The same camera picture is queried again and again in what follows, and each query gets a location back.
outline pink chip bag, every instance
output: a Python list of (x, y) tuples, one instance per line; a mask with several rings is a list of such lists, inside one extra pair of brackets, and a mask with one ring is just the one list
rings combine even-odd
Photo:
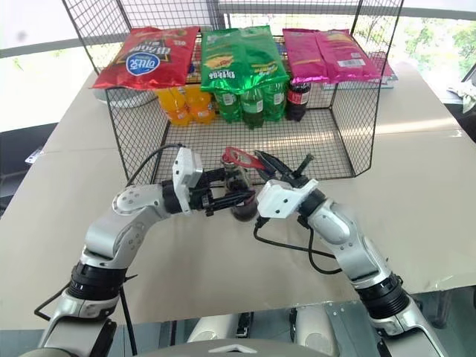
[(380, 78), (379, 71), (348, 30), (317, 31), (315, 38), (327, 65), (328, 83)]
[(326, 64), (319, 51), (315, 32), (285, 28), (283, 35), (293, 77), (291, 83), (328, 82)]

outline metal wire basket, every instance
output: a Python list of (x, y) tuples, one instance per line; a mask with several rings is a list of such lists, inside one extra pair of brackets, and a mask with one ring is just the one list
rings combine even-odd
[[(216, 30), (270, 25), (285, 64), (283, 28), (348, 28), (383, 74), (402, 3), (403, 0), (63, 0), (97, 73), (114, 58), (131, 28), (200, 25)], [(200, 81), (200, 49), (198, 38), (192, 58), (196, 71), (189, 75), (189, 83)], [(207, 170), (220, 165), (225, 146), (235, 146), (248, 152), (264, 150), (293, 168), (312, 153), (315, 160), (306, 174), (316, 179), (338, 179), (357, 176), (370, 168), (379, 92), (379, 82), (313, 84), (310, 110), (301, 122), (265, 122), (263, 128), (253, 131), (244, 123), (221, 119), (211, 125), (171, 126), (152, 92), (131, 95), (124, 89), (109, 89), (106, 96), (127, 178), (159, 146), (182, 143), (200, 153)], [(158, 156), (142, 169), (135, 182), (170, 178), (174, 155), (164, 152)], [(257, 175), (252, 179), (260, 182)]]

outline green chip bag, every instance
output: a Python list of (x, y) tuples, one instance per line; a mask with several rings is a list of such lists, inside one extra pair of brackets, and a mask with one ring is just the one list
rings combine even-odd
[(289, 80), (269, 26), (202, 34), (202, 91), (243, 94)]

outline black cord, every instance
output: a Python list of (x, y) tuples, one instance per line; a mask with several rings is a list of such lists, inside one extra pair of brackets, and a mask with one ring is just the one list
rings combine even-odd
[(332, 274), (340, 273), (342, 271), (342, 269), (340, 269), (340, 268), (335, 269), (335, 270), (324, 270), (324, 269), (320, 268), (315, 263), (314, 259), (312, 258), (313, 254), (321, 255), (323, 257), (328, 257), (328, 258), (332, 258), (332, 259), (335, 259), (335, 255), (330, 254), (330, 253), (326, 253), (325, 251), (317, 251), (315, 249), (312, 249), (312, 244), (314, 243), (314, 231), (310, 227), (308, 228), (311, 231), (311, 233), (309, 235), (309, 245), (307, 247), (300, 247), (299, 245), (291, 245), (291, 244), (286, 244), (286, 243), (281, 243), (281, 242), (275, 242), (273, 240), (265, 239), (265, 238), (262, 238), (262, 237), (258, 236), (258, 230), (261, 227), (263, 227), (268, 221), (269, 221), (269, 219), (267, 219), (267, 218), (262, 218), (261, 216), (258, 217), (257, 223), (254, 226), (254, 230), (253, 230), (253, 236), (256, 240), (258, 240), (260, 242), (263, 242), (263, 243), (266, 243), (266, 244), (269, 244), (269, 245), (274, 245), (276, 247), (292, 249), (292, 250), (295, 250), (295, 251), (305, 251), (305, 252), (307, 252), (307, 254), (309, 256), (309, 262), (311, 263), (311, 266), (315, 270), (320, 272), (321, 274), (332, 275)]
[(33, 311), (33, 314), (35, 314), (35, 316), (38, 316), (39, 318), (42, 318), (43, 320), (50, 321), (51, 318), (48, 315), (42, 313), (40, 310), (43, 309), (45, 306), (49, 305), (52, 301), (55, 301), (57, 298), (59, 298), (60, 295), (62, 294), (62, 291), (68, 287), (69, 287), (69, 282), (66, 285), (64, 285), (60, 290), (58, 290), (58, 292), (55, 295), (51, 296), (50, 298), (45, 300), (45, 302), (41, 303), (41, 305), (39, 305)]
[(321, 274), (324, 275), (334, 275), (337, 273), (340, 273), (342, 269), (338, 268), (335, 270), (324, 270), (322, 268), (319, 268), (318, 265), (314, 262), (314, 259), (312, 258), (312, 244), (314, 243), (314, 230), (312, 228), (309, 229), (311, 231), (311, 234), (309, 235), (309, 247), (307, 248), (307, 255), (309, 257), (309, 262), (311, 263), (311, 266), (319, 271)]
[(167, 144), (167, 145), (163, 145), (162, 147), (159, 147), (157, 150), (154, 150), (152, 151), (149, 156), (147, 156), (145, 158), (144, 161), (141, 162), (141, 164), (139, 165), (139, 167), (137, 168), (137, 170), (132, 174), (132, 176), (130, 177), (130, 179), (127, 181), (126, 183), (126, 187), (127, 186), (130, 186), (135, 178), (137, 177), (137, 175), (142, 171), (142, 169), (144, 168), (144, 166), (146, 166), (147, 162), (149, 162), (149, 160), (151, 158), (153, 158), (154, 156), (156, 156), (157, 154), (159, 154), (160, 152), (164, 151), (165, 149), (168, 149), (170, 147), (183, 147), (182, 144)]
[[(291, 244), (286, 244), (286, 243), (280, 243), (280, 242), (275, 242), (274, 240), (269, 240), (263, 237), (258, 236), (258, 227), (254, 228), (253, 235), (255, 240), (258, 240), (260, 242), (269, 244), (269, 245), (274, 245), (276, 247), (281, 247), (281, 248), (288, 248), (292, 249), (293, 251), (305, 251), (308, 252), (309, 248), (308, 247), (300, 247), (299, 245), (291, 245)], [(321, 255), (323, 257), (335, 259), (335, 255), (331, 253), (326, 253), (325, 251), (316, 251), (315, 249), (312, 249), (313, 254)]]
[(134, 329), (132, 328), (131, 315), (129, 314), (129, 308), (127, 307), (126, 294), (124, 293), (124, 287), (119, 289), (120, 302), (122, 303), (122, 309), (124, 310), (124, 317), (126, 318), (127, 332), (129, 333), (129, 341), (131, 342), (132, 355), (137, 355), (137, 345), (135, 344)]

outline green soda bottle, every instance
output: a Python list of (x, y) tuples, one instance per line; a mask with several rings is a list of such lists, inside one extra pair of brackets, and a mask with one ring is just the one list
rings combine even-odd
[(241, 95), (241, 107), (243, 108), (243, 121), (248, 128), (260, 128), (263, 126), (263, 93), (255, 88)]
[(263, 96), (265, 120), (281, 120), (286, 105), (286, 84), (274, 83), (263, 87)]
[(223, 119), (229, 123), (241, 121), (241, 105), (239, 104), (239, 98), (237, 95), (219, 92), (215, 93), (215, 99), (218, 103), (218, 109)]

